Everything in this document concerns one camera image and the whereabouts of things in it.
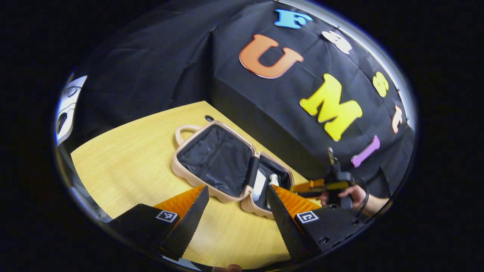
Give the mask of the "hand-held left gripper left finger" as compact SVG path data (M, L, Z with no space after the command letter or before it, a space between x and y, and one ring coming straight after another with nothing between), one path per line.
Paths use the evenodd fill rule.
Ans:
M208 201L208 187L202 185L155 206L138 204L108 226L145 252L178 260L188 248Z

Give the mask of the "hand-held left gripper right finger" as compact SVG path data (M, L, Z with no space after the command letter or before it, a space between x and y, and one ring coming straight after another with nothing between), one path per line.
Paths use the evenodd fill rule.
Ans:
M316 204L285 188L270 185L267 200L292 260L323 255L366 227L364 220L332 204Z

